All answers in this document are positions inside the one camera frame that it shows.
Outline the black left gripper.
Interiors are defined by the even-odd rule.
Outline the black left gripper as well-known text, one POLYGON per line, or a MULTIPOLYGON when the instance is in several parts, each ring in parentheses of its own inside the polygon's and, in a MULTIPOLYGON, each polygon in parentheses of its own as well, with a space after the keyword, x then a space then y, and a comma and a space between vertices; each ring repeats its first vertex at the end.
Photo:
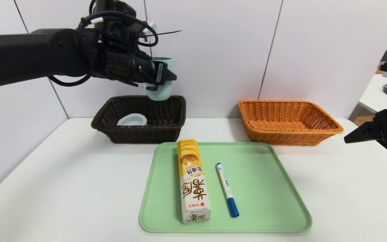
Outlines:
POLYGON ((131 83, 133 86, 139 84, 151 84, 159 86, 165 84, 166 81, 176 81, 177 75, 171 70, 166 69, 166 63, 153 58, 145 53, 131 54, 131 83))

